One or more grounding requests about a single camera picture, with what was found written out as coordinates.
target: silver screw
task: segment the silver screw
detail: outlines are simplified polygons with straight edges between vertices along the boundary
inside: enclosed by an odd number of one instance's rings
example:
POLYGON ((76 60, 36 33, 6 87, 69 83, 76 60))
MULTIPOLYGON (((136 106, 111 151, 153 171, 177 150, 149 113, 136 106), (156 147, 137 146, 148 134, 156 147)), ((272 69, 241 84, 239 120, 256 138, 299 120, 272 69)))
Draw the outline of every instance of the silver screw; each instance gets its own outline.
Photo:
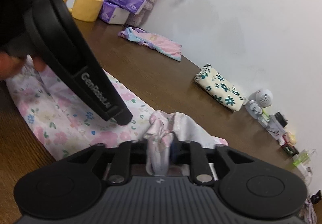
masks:
POLYGON ((112 183, 116 184, 116 183, 123 182, 125 179, 124 179, 124 177, 122 177, 120 175, 112 175, 112 176, 109 177, 108 180, 109 180, 109 182, 112 182, 112 183))
POLYGON ((197 176, 197 180, 202 182, 202 183, 205 183, 205 182, 210 182, 212 181, 212 176, 208 175, 208 174, 200 174, 197 176))

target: floral fabric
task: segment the floral fabric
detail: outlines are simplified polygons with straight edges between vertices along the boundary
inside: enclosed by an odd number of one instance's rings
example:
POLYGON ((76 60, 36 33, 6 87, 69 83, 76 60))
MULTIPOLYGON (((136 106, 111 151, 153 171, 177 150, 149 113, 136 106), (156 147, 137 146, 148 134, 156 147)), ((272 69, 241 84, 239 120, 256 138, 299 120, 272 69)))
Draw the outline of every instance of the floral fabric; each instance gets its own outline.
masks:
POLYGON ((133 114, 126 126, 119 126, 113 119, 101 119, 50 68, 38 73, 30 59, 21 73, 6 82, 36 138, 59 160, 96 143, 112 148, 127 140, 142 139, 150 127, 154 109, 106 74, 133 114))
POLYGON ((194 81, 203 87, 217 102, 231 110, 240 110, 246 100, 240 91, 212 68, 210 64, 206 64, 200 69, 200 72, 194 77, 194 81))

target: white round speaker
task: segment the white round speaker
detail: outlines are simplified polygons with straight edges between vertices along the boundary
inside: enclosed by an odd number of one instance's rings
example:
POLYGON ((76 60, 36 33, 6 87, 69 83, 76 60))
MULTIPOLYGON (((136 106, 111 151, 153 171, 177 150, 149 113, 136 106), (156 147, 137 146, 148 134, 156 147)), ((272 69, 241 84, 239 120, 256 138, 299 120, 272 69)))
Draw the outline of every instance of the white round speaker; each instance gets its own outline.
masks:
POLYGON ((272 105, 273 94, 268 89, 261 89, 256 94, 256 102, 262 108, 267 108, 272 105))

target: white fabric with green flowers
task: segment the white fabric with green flowers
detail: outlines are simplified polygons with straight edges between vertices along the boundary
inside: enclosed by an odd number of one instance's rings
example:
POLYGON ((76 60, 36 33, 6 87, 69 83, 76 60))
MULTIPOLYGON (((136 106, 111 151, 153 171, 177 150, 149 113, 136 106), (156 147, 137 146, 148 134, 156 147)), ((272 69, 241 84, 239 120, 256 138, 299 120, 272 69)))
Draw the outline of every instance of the white fabric with green flowers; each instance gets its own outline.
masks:
POLYGON ((194 77, 194 81, 217 102, 231 110, 238 111, 242 107, 245 98, 240 91, 211 65, 204 65, 194 77))

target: wood grain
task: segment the wood grain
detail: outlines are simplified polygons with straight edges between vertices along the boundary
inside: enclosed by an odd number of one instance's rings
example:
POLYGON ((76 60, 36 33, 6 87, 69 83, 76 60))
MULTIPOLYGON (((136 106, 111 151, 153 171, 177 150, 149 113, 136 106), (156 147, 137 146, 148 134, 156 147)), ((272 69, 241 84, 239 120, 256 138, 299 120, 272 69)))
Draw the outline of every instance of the wood grain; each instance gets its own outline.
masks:
MULTIPOLYGON (((101 66, 152 108, 185 113, 233 148, 299 174, 277 142, 244 108, 231 112, 193 82, 199 68, 188 59, 177 62, 119 38, 122 26, 101 21, 76 23, 101 66)), ((20 216, 13 199, 16 181, 54 159, 25 124, 4 82, 0 99, 0 223, 10 224, 20 216)))

